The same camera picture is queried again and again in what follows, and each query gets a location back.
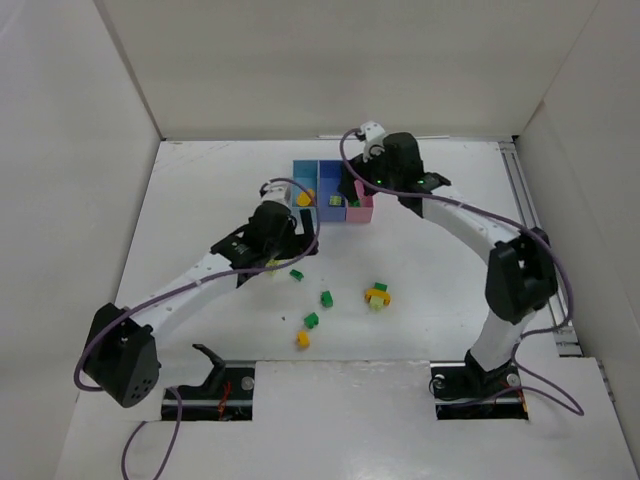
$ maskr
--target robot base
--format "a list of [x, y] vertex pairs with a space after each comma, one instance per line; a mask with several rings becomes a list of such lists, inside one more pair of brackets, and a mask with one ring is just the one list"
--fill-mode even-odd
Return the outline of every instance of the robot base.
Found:
[[436, 398], [438, 420], [524, 419], [528, 420], [526, 403], [520, 392], [510, 392], [497, 399], [483, 398], [519, 385], [520, 377], [513, 365], [490, 376], [479, 377], [467, 361], [431, 362], [429, 389]]

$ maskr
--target cable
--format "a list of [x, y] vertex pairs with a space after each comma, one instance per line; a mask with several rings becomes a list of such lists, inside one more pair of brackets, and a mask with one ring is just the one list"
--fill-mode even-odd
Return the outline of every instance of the cable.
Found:
[[502, 223], [505, 223], [507, 225], [510, 225], [510, 226], [514, 227], [515, 229], [520, 230], [522, 233], [524, 233], [525, 235], [529, 236], [533, 240], [535, 240], [535, 242], [549, 255], [549, 257], [551, 258], [551, 260], [555, 264], [556, 269], [558, 270], [558, 274], [560, 275], [560, 278], [561, 278], [562, 283], [564, 285], [566, 296], [567, 296], [567, 313], [566, 313], [566, 316], [565, 316], [564, 320], [560, 324], [558, 324], [556, 326], [553, 326], [553, 327], [538, 328], [538, 329], [530, 330], [528, 332], [523, 333], [520, 336], [520, 342], [516, 343], [513, 346], [513, 350], [511, 351], [511, 361], [513, 362], [513, 364], [519, 370], [527, 373], [528, 375], [532, 376], [533, 378], [536, 378], [536, 379], [540, 380], [543, 383], [546, 383], [547, 385], [549, 385], [550, 387], [555, 389], [557, 392], [561, 393], [564, 397], [566, 397], [573, 404], [573, 406], [566, 404], [562, 400], [558, 400], [557, 398], [553, 397], [552, 395], [550, 395], [550, 394], [548, 394], [548, 393], [546, 393], [546, 392], [544, 392], [544, 391], [542, 391], [540, 389], [537, 389], [537, 388], [534, 388], [534, 387], [525, 387], [525, 386], [510, 387], [510, 388], [507, 388], [505, 390], [502, 390], [502, 391], [496, 393], [495, 395], [491, 395], [490, 397], [487, 397], [487, 398], [484, 398], [484, 399], [481, 399], [481, 400], [474, 400], [474, 401], [471, 401], [471, 402], [465, 402], [464, 404], [460, 404], [460, 406], [478, 405], [478, 404], [484, 403], [484, 402], [486, 402], [488, 400], [493, 400], [495, 398], [501, 397], [502, 395], [506, 395], [507, 393], [510, 393], [510, 392], [513, 392], [513, 391], [528, 390], [530, 392], [537, 393], [539, 395], [542, 395], [542, 396], [548, 398], [549, 400], [554, 401], [558, 405], [560, 405], [560, 406], [566, 408], [567, 410], [569, 410], [571, 413], [574, 413], [574, 414], [576, 414], [578, 416], [583, 416], [584, 415], [584, 410], [582, 409], [582, 407], [580, 406], [578, 401], [575, 398], [573, 398], [565, 389], [560, 387], [560, 385], [552, 382], [548, 378], [545, 378], [545, 377], [543, 377], [542, 375], [540, 375], [538, 373], [532, 372], [528, 368], [522, 366], [516, 360], [516, 353], [518, 351], [518, 348], [520, 347], [520, 344], [522, 343], [522, 341], [525, 338], [530, 337], [532, 335], [539, 335], [539, 334], [542, 334], [542, 333], [553, 333], [553, 332], [556, 332], [556, 331], [560, 330], [561, 328], [566, 327], [569, 324], [569, 322], [571, 321], [571, 319], [573, 318], [573, 314], [574, 314], [573, 287], [571, 286], [571, 281], [569, 280], [569, 275], [567, 274], [567, 271], [564, 268], [564, 265], [562, 264], [560, 259], [557, 257], [557, 255], [551, 250], [551, 247], [539, 235], [537, 235], [535, 232], [533, 232], [528, 227], [516, 222], [515, 220], [511, 220], [510, 218], [504, 217], [502, 215], [498, 215], [496, 213], [492, 213], [492, 212], [489, 212], [487, 210], [483, 210], [481, 208], [474, 207], [473, 205], [468, 205], [468, 204], [466, 204], [464, 202], [460, 202], [458, 200], [453, 200], [453, 199], [448, 198], [448, 197], [442, 197], [440, 195], [433, 195], [433, 194], [429, 194], [429, 193], [398, 192], [398, 191], [390, 190], [390, 189], [387, 189], [387, 188], [383, 188], [383, 187], [380, 187], [378, 185], [374, 185], [373, 183], [368, 182], [367, 180], [362, 178], [360, 175], [358, 175], [358, 173], [353, 169], [353, 167], [349, 163], [349, 159], [347, 158], [347, 155], [345, 154], [345, 151], [344, 151], [344, 143], [347, 140], [347, 138], [349, 138], [353, 134], [358, 133], [359, 131], [360, 131], [359, 129], [353, 128], [351, 130], [348, 130], [342, 136], [342, 138], [340, 139], [340, 156], [342, 158], [343, 164], [345, 165], [345, 168], [349, 171], [349, 173], [351, 173], [351, 175], [353, 175], [354, 178], [356, 178], [357, 180], [361, 181], [364, 186], [366, 186], [369, 189], [374, 190], [376, 192], [386, 193], [388, 195], [393, 195], [393, 196], [396, 196], [396, 197], [426, 198], [426, 199], [429, 199], [429, 200], [436, 200], [436, 201], [447, 203], [447, 204], [450, 204], [450, 205], [455, 205], [455, 206], [460, 207], [460, 208], [462, 208], [464, 210], [467, 210], [469, 212], [475, 213], [476, 215], [481, 215], [483, 217], [491, 218], [493, 220], [497, 220], [499, 222], [502, 222]]
[[[316, 218], [320, 218], [319, 215], [319, 211], [318, 211], [318, 205], [315, 202], [315, 198], [313, 195], [311, 195], [311, 193], [300, 183], [296, 182], [295, 180], [292, 180], [290, 178], [283, 178], [283, 177], [277, 177], [277, 178], [272, 178], [271, 180], [269, 180], [267, 183], [265, 183], [260, 190], [262, 191], [267, 185], [271, 184], [271, 183], [276, 183], [276, 182], [286, 182], [286, 183], [290, 183], [291, 185], [295, 185], [296, 187], [298, 187], [300, 190], [302, 190], [304, 193], [306, 193], [309, 198], [311, 199], [311, 206], [313, 206], [316, 209]], [[244, 229], [244, 227], [240, 227], [237, 230], [235, 230], [234, 233], [240, 232]], [[174, 290], [170, 290], [166, 293], [163, 293], [162, 295], [158, 295], [157, 297], [154, 297], [150, 300], [147, 300], [146, 302], [141, 303], [140, 305], [137, 305], [129, 310], [127, 310], [126, 312], [124, 312], [122, 315], [120, 315], [118, 318], [116, 318], [115, 320], [113, 320], [111, 323], [109, 323], [105, 328], [103, 328], [88, 344], [87, 346], [84, 348], [84, 350], [82, 351], [82, 354], [80, 355], [80, 358], [78, 359], [78, 363], [76, 364], [75, 370], [73, 372], [73, 382], [75, 383], [76, 387], [78, 387], [80, 390], [85, 391], [85, 392], [101, 392], [102, 388], [100, 387], [92, 387], [90, 385], [85, 385], [84, 383], [82, 383], [82, 380], [80, 378], [81, 372], [82, 372], [82, 367], [84, 366], [84, 363], [87, 361], [87, 358], [89, 357], [89, 354], [91, 354], [91, 352], [93, 351], [93, 349], [104, 339], [105, 336], [107, 336], [109, 334], [109, 332], [111, 330], [113, 330], [116, 326], [118, 326], [121, 322], [123, 322], [126, 318], [130, 317], [131, 315], [134, 315], [142, 310], [144, 310], [145, 308], [149, 308], [152, 305], [155, 305], [157, 303], [160, 303], [164, 300], [167, 300], [168, 298], [174, 297], [176, 295], [179, 295], [181, 293], [187, 292], [193, 288], [199, 287], [200, 285], [202, 285], [203, 283], [207, 283], [207, 282], [211, 282], [213, 280], [216, 280], [218, 278], [222, 278], [222, 277], [226, 277], [229, 275], [243, 275], [243, 274], [250, 274], [250, 275], [256, 275], [259, 273], [264, 273], [264, 272], [272, 272], [274, 270], [281, 270], [283, 268], [287, 268], [291, 265], [293, 265], [294, 263], [299, 262], [300, 260], [302, 260], [304, 257], [306, 257], [309, 253], [311, 253], [311, 251], [315, 248], [316, 244], [318, 243], [318, 237], [320, 236], [320, 222], [317, 222], [317, 226], [316, 226], [316, 232], [315, 235], [313, 237], [313, 240], [311, 241], [311, 243], [309, 244], [309, 246], [306, 248], [306, 250], [304, 252], [302, 252], [300, 255], [298, 255], [297, 257], [285, 262], [285, 263], [281, 263], [279, 265], [274, 265], [271, 267], [257, 267], [257, 268], [242, 268], [242, 269], [238, 269], [238, 270], [227, 270], [226, 272], [218, 272], [218, 273], [214, 273], [212, 275], [208, 275], [206, 277], [202, 277], [200, 280], [196, 280], [192, 283], [189, 283], [187, 285], [183, 285], [182, 287], [178, 287]], [[158, 472], [156, 473], [155, 477], [153, 477], [153, 480], [158, 480], [158, 478], [160, 478], [160, 475], [162, 475], [162, 472], [165, 468], [165, 466], [167, 465], [167, 462], [169, 461], [169, 456], [171, 455], [171, 451], [173, 450], [173, 446], [176, 442], [176, 438], [178, 437], [178, 430], [180, 429], [180, 422], [182, 420], [182, 398], [180, 397], [180, 394], [178, 393], [178, 390], [175, 387], [170, 387], [167, 390], [169, 390], [171, 393], [173, 393], [173, 395], [176, 397], [176, 400], [178, 401], [178, 412], [176, 414], [176, 425], [175, 428], [173, 429], [173, 435], [171, 436], [171, 440], [169, 442], [169, 447], [167, 448], [167, 452], [164, 455], [164, 458], [162, 459], [162, 463], [160, 464], [160, 468], [158, 469]], [[124, 449], [122, 451], [122, 459], [120, 462], [120, 471], [122, 472], [122, 478], [124, 480], [130, 480], [130, 477], [127, 473], [127, 468], [126, 468], [126, 458], [127, 458], [127, 452], [129, 451], [129, 446], [131, 445], [131, 442], [133, 441], [134, 437], [138, 434], [138, 432], [142, 429], [142, 427], [144, 427], [147, 424], [147, 422], [142, 422], [140, 423], [140, 425], [138, 425], [135, 430], [131, 433], [131, 436], [129, 437], [129, 439], [127, 440], [127, 443], [124, 446]]]
[[[176, 444], [176, 439], [178, 438], [178, 430], [180, 430], [180, 422], [182, 421], [182, 397], [180, 397], [180, 394], [178, 393], [178, 389], [176, 387], [170, 387], [170, 388], [167, 388], [167, 390], [171, 392], [173, 396], [176, 397], [176, 400], [178, 401], [178, 413], [176, 414], [176, 425], [175, 427], [173, 427], [173, 435], [171, 435], [171, 440], [169, 441], [169, 446], [167, 447], [167, 453], [164, 454], [164, 458], [162, 459], [160, 468], [158, 469], [155, 476], [153, 477], [153, 480], [158, 480], [160, 478], [160, 475], [162, 475], [162, 472], [164, 471], [164, 467], [167, 466], [167, 462], [169, 461], [169, 456], [171, 455], [173, 447]], [[127, 453], [129, 452], [129, 447], [131, 446], [131, 442], [133, 442], [133, 439], [135, 438], [135, 436], [138, 434], [140, 430], [142, 430], [142, 427], [144, 427], [147, 423], [148, 422], [146, 421], [141, 422], [140, 425], [136, 427], [136, 429], [129, 436], [129, 439], [127, 440], [127, 443], [125, 444], [124, 449], [122, 450], [122, 457], [120, 458], [120, 472], [122, 473], [122, 478], [124, 480], [131, 480], [131, 477], [129, 477], [129, 473], [127, 472]]]
[[[319, 217], [319, 212], [318, 212], [318, 206], [316, 205], [315, 199], [313, 198], [313, 196], [311, 196], [310, 192], [304, 186], [302, 186], [300, 183], [296, 182], [295, 180], [291, 180], [290, 178], [280, 178], [280, 177], [272, 178], [267, 183], [265, 183], [261, 188], [264, 188], [266, 185], [268, 185], [270, 183], [275, 183], [275, 182], [287, 182], [287, 183], [290, 183], [290, 184], [295, 185], [296, 187], [298, 187], [300, 190], [305, 192], [307, 195], [309, 195], [309, 198], [311, 199], [311, 205], [316, 209], [316, 216], [317, 216], [317, 218], [320, 218]], [[315, 236], [313, 238], [313, 241], [307, 247], [307, 249], [304, 252], [302, 252], [300, 255], [298, 255], [297, 257], [295, 257], [295, 258], [293, 258], [293, 259], [291, 259], [291, 260], [289, 260], [289, 261], [287, 261], [285, 263], [281, 263], [279, 265], [273, 265], [271, 267], [241, 268], [241, 269], [238, 269], [238, 270], [227, 270], [226, 272], [217, 272], [217, 273], [214, 273], [212, 275], [207, 275], [206, 277], [202, 277], [201, 279], [193, 281], [193, 282], [188, 283], [186, 285], [183, 285], [182, 287], [178, 287], [178, 288], [176, 288], [174, 290], [170, 290], [170, 291], [168, 291], [166, 293], [163, 293], [162, 295], [158, 295], [156, 297], [153, 297], [153, 298], [147, 300], [146, 302], [143, 302], [140, 305], [137, 305], [137, 306], [131, 308], [130, 310], [127, 310], [122, 315], [120, 315], [118, 318], [116, 318], [111, 323], [109, 323], [104, 329], [102, 329], [87, 344], [85, 349], [82, 351], [82, 354], [80, 355], [80, 358], [78, 359], [78, 363], [76, 364], [76, 368], [75, 368], [75, 370], [73, 372], [73, 383], [75, 383], [76, 387], [78, 387], [80, 390], [82, 390], [84, 392], [101, 392], [102, 391], [102, 388], [100, 388], [100, 387], [92, 387], [92, 386], [85, 385], [84, 383], [82, 383], [82, 380], [80, 378], [80, 375], [82, 373], [82, 367], [84, 366], [85, 362], [87, 361], [87, 358], [89, 357], [89, 354], [104, 339], [104, 337], [106, 337], [111, 330], [113, 330], [116, 326], [118, 326], [121, 322], [123, 322], [124, 320], [129, 318], [131, 315], [135, 315], [136, 313], [138, 313], [138, 312], [140, 312], [140, 311], [142, 311], [142, 310], [144, 310], [146, 308], [149, 308], [149, 307], [151, 307], [151, 306], [153, 306], [153, 305], [155, 305], [157, 303], [163, 302], [164, 300], [167, 300], [169, 298], [175, 297], [176, 295], [179, 295], [181, 293], [184, 293], [184, 292], [192, 290], [192, 289], [194, 289], [196, 287], [199, 287], [203, 283], [208, 283], [208, 282], [211, 282], [212, 280], [216, 280], [218, 278], [227, 277], [229, 275], [245, 275], [245, 274], [257, 275], [259, 273], [272, 272], [274, 270], [281, 270], [283, 268], [287, 268], [287, 267], [293, 265], [294, 263], [299, 262], [304, 257], [306, 257], [309, 253], [311, 253], [311, 251], [314, 249], [314, 247], [318, 243], [318, 237], [319, 236], [320, 236], [320, 222], [317, 222]]]

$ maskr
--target screw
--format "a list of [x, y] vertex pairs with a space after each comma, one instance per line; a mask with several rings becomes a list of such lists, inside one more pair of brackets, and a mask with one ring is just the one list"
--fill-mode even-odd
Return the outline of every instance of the screw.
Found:
[[515, 373], [510, 373], [509, 375], [507, 375], [507, 383], [510, 387], [519, 387], [520, 377]]
[[244, 377], [240, 381], [240, 387], [242, 387], [244, 391], [253, 390], [254, 384], [255, 384], [255, 381], [251, 377]]

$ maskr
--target yellow object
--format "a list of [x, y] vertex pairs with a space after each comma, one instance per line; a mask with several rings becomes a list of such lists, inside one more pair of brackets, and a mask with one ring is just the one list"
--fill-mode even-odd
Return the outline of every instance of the yellow object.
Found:
[[[316, 192], [313, 191], [313, 188], [307, 188], [307, 190], [309, 190], [311, 197], [315, 198]], [[298, 202], [299, 207], [308, 207], [309, 205], [311, 205], [311, 198], [309, 198], [309, 195], [307, 195], [305, 192], [300, 192], [300, 195], [298, 195], [296, 201]]]
[[[282, 262], [283, 260], [269, 260], [265, 267], [275, 267], [276, 265], [280, 265]], [[271, 270], [267, 273], [273, 277], [276, 273], [278, 273], [278, 270]]]
[[367, 292], [364, 294], [364, 299], [367, 302], [371, 301], [371, 297], [379, 297], [382, 298], [385, 307], [387, 305], [389, 305], [391, 303], [391, 295], [389, 295], [387, 292], [383, 292], [382, 290], [378, 290], [377, 288], [370, 288], [369, 290], [367, 290]]
[[311, 341], [309, 340], [309, 335], [307, 332], [298, 332], [298, 345], [300, 348], [307, 348], [311, 345]]

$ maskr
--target yellow block in bin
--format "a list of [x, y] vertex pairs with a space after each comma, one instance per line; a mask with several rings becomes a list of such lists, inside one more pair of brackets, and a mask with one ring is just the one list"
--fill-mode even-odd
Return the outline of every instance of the yellow block in bin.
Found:
[[[311, 197], [315, 198], [316, 192], [313, 191], [313, 188], [307, 188], [307, 190], [309, 190]], [[308, 207], [309, 205], [311, 205], [311, 198], [309, 198], [309, 195], [307, 195], [305, 192], [300, 192], [300, 195], [298, 195], [296, 202], [299, 207]]]

